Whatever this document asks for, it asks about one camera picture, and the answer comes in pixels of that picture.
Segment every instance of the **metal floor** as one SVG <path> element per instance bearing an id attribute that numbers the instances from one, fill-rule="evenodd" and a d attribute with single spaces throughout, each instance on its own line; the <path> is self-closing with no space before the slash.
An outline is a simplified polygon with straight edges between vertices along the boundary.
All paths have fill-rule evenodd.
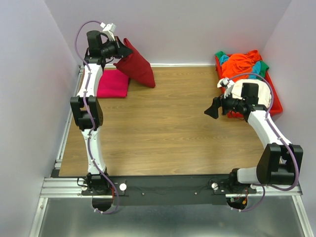
<path id="1" fill-rule="evenodd" d="M 249 204 L 260 197 L 249 198 Z M 93 212 L 89 198 L 49 198 L 41 237 L 301 237 L 291 196 L 265 197 L 253 211 L 222 205 L 124 206 Z"/>

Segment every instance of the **red cloth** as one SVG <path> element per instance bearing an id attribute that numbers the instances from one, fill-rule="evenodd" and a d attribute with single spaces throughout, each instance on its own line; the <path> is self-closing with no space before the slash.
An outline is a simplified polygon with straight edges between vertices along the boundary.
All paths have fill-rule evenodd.
<path id="1" fill-rule="evenodd" d="M 105 70 L 100 78 L 98 98 L 125 98 L 128 90 L 128 76 L 119 70 Z"/>
<path id="2" fill-rule="evenodd" d="M 133 53 L 126 58 L 120 59 L 118 63 L 113 63 L 114 66 L 135 81 L 154 88 L 156 84 L 150 63 L 140 55 L 127 38 L 124 39 L 124 44 L 133 50 Z"/>

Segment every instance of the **wooden floor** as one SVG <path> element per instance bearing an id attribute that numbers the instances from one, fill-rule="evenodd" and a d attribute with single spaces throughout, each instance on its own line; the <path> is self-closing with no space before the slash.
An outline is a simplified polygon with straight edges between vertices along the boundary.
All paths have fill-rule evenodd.
<path id="1" fill-rule="evenodd" d="M 203 112 L 220 95 L 214 67 L 154 68 L 156 88 L 131 81 L 124 99 L 99 99 L 110 175 L 220 174 L 256 166 L 263 152 L 246 122 Z M 85 176 L 87 155 L 72 121 L 60 176 Z"/>

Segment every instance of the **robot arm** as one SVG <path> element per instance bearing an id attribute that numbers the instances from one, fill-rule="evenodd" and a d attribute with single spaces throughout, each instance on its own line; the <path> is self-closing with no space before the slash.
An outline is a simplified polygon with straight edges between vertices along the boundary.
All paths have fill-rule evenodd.
<path id="1" fill-rule="evenodd" d="M 232 95 L 235 85 L 232 81 L 223 79 L 219 84 L 226 88 L 225 93 L 215 97 L 212 106 L 204 113 L 214 119 L 218 118 L 218 109 L 220 107 L 222 107 L 222 115 L 226 115 L 230 111 L 241 113 L 245 121 L 253 127 L 264 147 L 264 152 L 256 167 L 232 170 L 230 173 L 232 185 L 292 185 L 295 180 L 294 164 L 287 148 L 280 139 L 282 138 L 294 153 L 299 169 L 302 162 L 303 149 L 298 145 L 293 145 L 281 134 L 271 120 L 270 114 L 266 116 L 266 106 L 258 104 L 259 85 L 243 82 L 240 93 L 240 98 L 242 99 L 236 99 Z"/>
<path id="2" fill-rule="evenodd" d="M 133 52 L 123 45 L 118 37 L 114 36 L 116 26 L 113 23 L 107 25 L 101 23 L 100 26 L 103 28 L 102 32 L 87 32 L 89 48 L 87 49 L 84 60 L 88 65 L 84 67 L 85 74 L 77 96 L 72 97 L 70 100 L 75 123 L 81 130 L 86 145 L 88 173 L 96 177 L 100 177 L 100 171 L 106 173 L 106 165 L 103 161 L 100 142 L 103 113 L 96 98 L 99 81 L 106 65 L 106 58 L 115 57 L 120 59 L 127 57 Z M 102 43 L 102 35 L 108 38 L 105 43 Z M 84 108 L 84 96 L 86 97 L 89 112 L 95 123 L 94 130 L 92 130 L 93 124 L 89 112 Z"/>

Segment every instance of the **white wall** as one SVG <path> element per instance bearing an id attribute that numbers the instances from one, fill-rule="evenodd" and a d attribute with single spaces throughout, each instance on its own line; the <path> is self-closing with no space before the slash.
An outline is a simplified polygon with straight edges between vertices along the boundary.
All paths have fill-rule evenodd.
<path id="1" fill-rule="evenodd" d="M 43 0 L 0 1 L 0 236 L 29 235 L 77 63 Z"/>
<path id="2" fill-rule="evenodd" d="M 214 54 L 219 50 L 262 50 L 291 0 L 45 2 L 72 53 L 78 27 L 95 19 L 115 23 L 116 35 L 129 38 L 151 63 L 215 63 Z M 87 26 L 90 29 L 98 29 L 98 25 Z M 81 53 L 87 48 L 85 33 L 79 48 Z"/>
<path id="3" fill-rule="evenodd" d="M 304 149 L 300 183 L 316 233 L 316 1 L 293 0 L 263 51 L 284 108 L 276 124 Z"/>

